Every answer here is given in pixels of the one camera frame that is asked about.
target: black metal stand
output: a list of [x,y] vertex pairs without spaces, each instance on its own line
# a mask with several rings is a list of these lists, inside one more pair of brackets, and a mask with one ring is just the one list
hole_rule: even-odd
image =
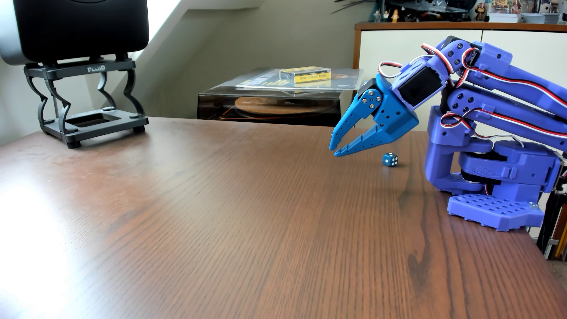
[[[37,118],[39,119],[41,129],[45,133],[60,138],[63,142],[67,143],[68,148],[78,148],[81,146],[81,141],[88,138],[123,131],[125,129],[134,129],[134,132],[143,132],[145,130],[144,125],[148,124],[147,116],[140,102],[132,96],[132,90],[136,82],[136,73],[134,71],[136,64],[132,59],[129,59],[126,54],[117,54],[116,57],[116,60],[104,60],[100,57],[91,57],[88,61],[65,64],[44,63],[43,66],[28,64],[24,67],[24,73],[29,86],[41,99],[37,109]],[[104,86],[107,82],[107,72],[110,71],[128,72],[124,96],[134,104],[136,113],[118,110],[112,96],[104,90]],[[66,77],[91,73],[100,73],[98,90],[106,97],[109,106],[99,110],[67,116],[71,103],[57,93],[53,82]],[[40,93],[33,85],[32,79],[36,77],[45,80],[45,84],[53,97],[55,119],[46,120],[43,118],[43,110],[48,98]],[[59,112],[57,100],[61,101],[63,104],[61,112]]]

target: wooden shelf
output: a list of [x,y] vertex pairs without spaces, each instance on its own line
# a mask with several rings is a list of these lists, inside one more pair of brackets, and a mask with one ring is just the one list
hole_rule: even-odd
[[467,29],[467,30],[505,30],[505,31],[543,31],[567,32],[567,25],[540,23],[491,23],[491,22],[398,22],[398,23],[357,23],[355,30],[432,30],[432,29]]

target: cable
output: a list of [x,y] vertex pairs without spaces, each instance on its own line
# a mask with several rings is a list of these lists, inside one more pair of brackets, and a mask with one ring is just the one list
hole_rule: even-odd
[[520,83],[520,84],[524,84],[527,86],[531,86],[535,89],[540,90],[541,92],[543,92],[545,95],[547,95],[548,97],[552,98],[553,100],[555,100],[557,103],[562,104],[563,106],[567,107],[567,101],[562,99],[560,96],[558,96],[557,94],[549,91],[548,89],[546,89],[544,86],[542,86],[541,84],[538,84],[536,82],[533,81],[529,81],[529,80],[525,80],[525,79],[512,79],[512,78],[507,78],[504,77],[502,75],[498,75],[496,73],[492,73],[490,71],[486,71],[486,70],[481,70],[475,66],[470,66],[467,64],[465,57],[467,55],[467,53],[469,53],[470,51],[476,51],[476,48],[470,48],[467,49],[463,52],[463,66],[465,67],[465,69],[467,70],[472,70],[472,71],[477,71],[480,72],[482,74],[484,74],[485,76],[489,77],[489,78],[493,78],[493,79],[497,79],[501,82],[505,82],[505,83]]
[[415,57],[409,64],[410,64],[410,65],[413,65],[413,63],[414,63],[415,61],[417,61],[418,59],[423,58],[423,57],[432,58],[432,57],[434,57],[434,56],[435,56],[434,54],[424,54],[424,55],[422,55],[422,56]]
[[431,45],[429,45],[427,43],[423,43],[421,45],[421,48],[423,50],[425,50],[425,52],[427,52],[429,54],[434,54],[438,58],[440,58],[441,61],[443,61],[443,64],[445,64],[445,67],[447,68],[449,75],[455,73],[455,71],[453,71],[453,66],[451,65],[451,62],[449,62],[447,57],[441,51],[439,51],[436,47],[432,47]]
[[[514,124],[519,124],[519,125],[521,125],[521,126],[523,126],[523,127],[526,127],[526,128],[531,129],[531,130],[533,130],[533,131],[538,131],[538,132],[543,133],[543,134],[546,134],[546,135],[567,137],[567,133],[561,133],[561,132],[550,131],[550,130],[547,130],[547,129],[544,129],[544,128],[541,128],[541,127],[537,127],[537,126],[532,125],[532,124],[530,124],[530,123],[527,123],[527,122],[524,122],[524,121],[515,119],[515,118],[513,118],[513,117],[508,117],[508,116],[506,116],[506,115],[502,115],[502,114],[498,114],[498,113],[494,113],[494,112],[489,112],[489,111],[487,111],[487,110],[483,110],[482,108],[473,108],[473,109],[467,111],[465,114],[463,114],[463,117],[466,117],[470,112],[473,112],[473,111],[488,113],[488,114],[490,114],[490,115],[492,115],[492,116],[494,116],[494,117],[497,117],[497,118],[499,118],[499,119],[501,119],[501,120],[504,120],[504,121],[507,121],[507,122],[510,122],[510,123],[514,123]],[[452,126],[455,126],[455,125],[457,125],[458,123],[460,123],[462,120],[463,120],[463,119],[459,119],[457,122],[452,123],[450,126],[445,126],[445,125],[444,125],[444,126],[445,126],[445,127],[452,127]]]
[[[513,138],[516,142],[520,143],[520,145],[521,145],[522,147],[525,147],[525,146],[524,146],[524,143],[523,143],[519,138],[517,138],[517,137],[514,136],[514,135],[500,134],[500,135],[484,136],[484,135],[478,134],[478,133],[475,131],[475,129],[472,128],[472,126],[470,126],[466,121],[463,120],[463,119],[466,117],[466,115],[468,115],[471,111],[474,111],[474,110],[475,110],[475,109],[472,109],[472,110],[467,111],[465,114],[463,114],[463,116],[459,116],[458,114],[455,114],[455,113],[452,113],[452,112],[445,113],[445,114],[443,114],[443,116],[441,116],[441,126],[450,128],[450,127],[455,127],[455,126],[457,126],[457,125],[459,125],[459,124],[463,124],[463,125],[464,125],[465,127],[467,127],[468,129],[471,129],[472,132],[473,132],[473,134],[474,134],[476,137],[480,138],[481,140],[491,140],[491,139],[497,138],[497,137],[511,137],[511,138]],[[447,117],[449,117],[449,116],[451,116],[451,117],[453,117],[453,118],[456,118],[457,121],[454,122],[454,123],[451,123],[451,124],[445,124],[445,123],[443,123],[443,119],[445,119],[445,118],[447,118]]]
[[401,74],[401,72],[398,72],[394,75],[387,75],[387,74],[384,73],[384,71],[382,71],[382,65],[393,66],[395,68],[401,68],[401,64],[397,63],[397,62],[391,62],[391,61],[380,62],[380,64],[378,65],[378,73],[380,73],[380,75],[382,75],[385,78],[392,79],[392,78],[395,78],[395,77],[397,77]]

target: white cabinet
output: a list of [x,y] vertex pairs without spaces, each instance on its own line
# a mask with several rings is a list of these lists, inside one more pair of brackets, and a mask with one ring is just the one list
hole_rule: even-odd
[[[362,31],[359,68],[362,77],[368,80],[376,76],[378,64],[382,61],[406,63],[414,57],[425,54],[422,43],[437,45],[453,35],[467,41],[483,41],[502,48],[513,55],[512,64],[539,77],[567,87],[567,33],[537,31],[492,31],[492,30],[379,30]],[[396,72],[395,68],[384,67],[385,72]],[[420,123],[414,128],[427,130],[429,111],[438,105],[441,95],[437,94],[416,109]],[[369,117],[361,120],[357,127],[369,128],[374,121]],[[484,135],[502,131],[479,123],[479,132]]]
[[[567,87],[567,33],[484,31],[482,41],[512,53],[512,65]],[[528,104],[502,92],[497,93]],[[478,123],[477,130],[483,135],[504,133],[482,123]]]
[[[384,30],[363,31],[360,45],[359,68],[362,69],[364,81],[376,76],[378,65],[382,61],[406,63],[416,56],[427,54],[421,48],[422,43],[437,45],[448,36],[456,36],[467,41],[480,41],[482,30]],[[384,67],[385,73],[394,74],[395,68]],[[416,109],[420,123],[414,128],[419,131],[427,130],[429,110],[432,105],[438,105],[441,94],[437,94],[427,103]],[[358,122],[356,127],[370,128],[374,125],[372,117]]]

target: wooden table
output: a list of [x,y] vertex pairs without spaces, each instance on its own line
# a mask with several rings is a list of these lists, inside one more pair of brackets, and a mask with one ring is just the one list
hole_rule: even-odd
[[330,135],[152,118],[2,146],[0,317],[565,318],[525,230],[447,214],[425,132],[341,158]]

